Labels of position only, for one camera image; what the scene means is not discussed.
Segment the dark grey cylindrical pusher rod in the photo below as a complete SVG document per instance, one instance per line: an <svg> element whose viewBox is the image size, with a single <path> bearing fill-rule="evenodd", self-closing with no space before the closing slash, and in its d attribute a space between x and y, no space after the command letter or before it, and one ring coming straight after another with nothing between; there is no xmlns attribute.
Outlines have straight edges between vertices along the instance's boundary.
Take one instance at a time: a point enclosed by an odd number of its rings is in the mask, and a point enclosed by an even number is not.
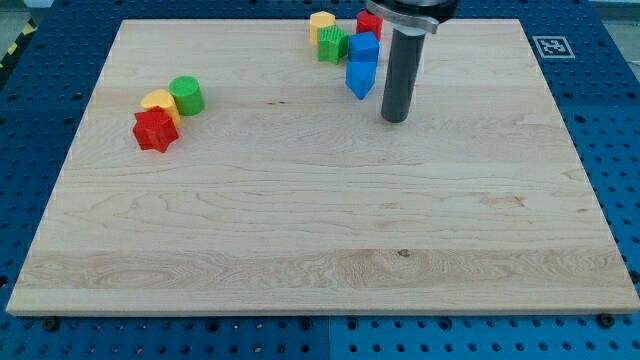
<svg viewBox="0 0 640 360"><path fill-rule="evenodd" d="M401 123L409 114L426 32L395 28L392 33L381 116Z"/></svg>

